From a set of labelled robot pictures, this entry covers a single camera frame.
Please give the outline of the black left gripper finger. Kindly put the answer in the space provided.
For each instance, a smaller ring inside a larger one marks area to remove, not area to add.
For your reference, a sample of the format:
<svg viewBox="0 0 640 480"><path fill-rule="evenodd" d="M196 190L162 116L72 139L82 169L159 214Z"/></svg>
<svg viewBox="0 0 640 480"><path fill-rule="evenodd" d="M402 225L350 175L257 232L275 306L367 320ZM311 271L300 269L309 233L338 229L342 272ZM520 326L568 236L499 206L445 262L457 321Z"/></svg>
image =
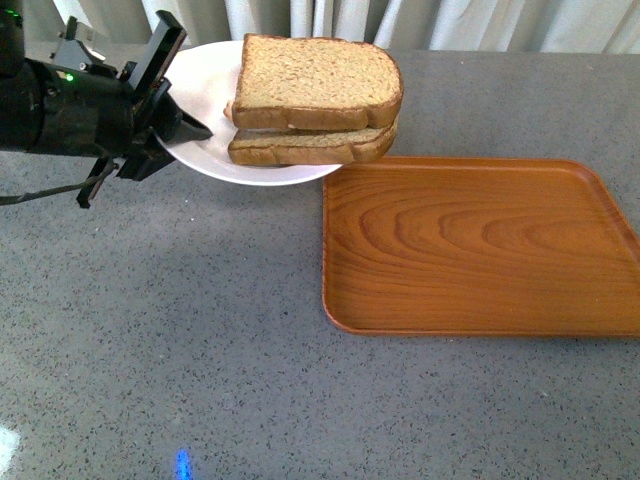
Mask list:
<svg viewBox="0 0 640 480"><path fill-rule="evenodd" d="M179 107L156 111L152 118L152 127L156 136L165 145L205 141L213 135L206 125Z"/></svg>
<svg viewBox="0 0 640 480"><path fill-rule="evenodd" d="M158 10L156 15L159 23L130 75L130 87L138 98L145 97L163 78L187 36L171 12Z"/></svg>

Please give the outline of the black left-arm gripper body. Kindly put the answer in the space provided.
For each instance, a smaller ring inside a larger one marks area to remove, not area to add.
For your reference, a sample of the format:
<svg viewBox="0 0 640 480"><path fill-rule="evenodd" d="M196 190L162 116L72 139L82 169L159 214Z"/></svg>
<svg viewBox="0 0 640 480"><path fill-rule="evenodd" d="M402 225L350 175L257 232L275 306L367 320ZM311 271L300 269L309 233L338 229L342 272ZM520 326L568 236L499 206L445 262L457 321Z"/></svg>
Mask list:
<svg viewBox="0 0 640 480"><path fill-rule="evenodd" d="M139 61L121 70L87 44L91 27L71 16L47 66L47 151L122 158L118 175L141 181L173 161L159 145L183 113L170 98L166 71L183 43L183 27L161 15Z"/></svg>

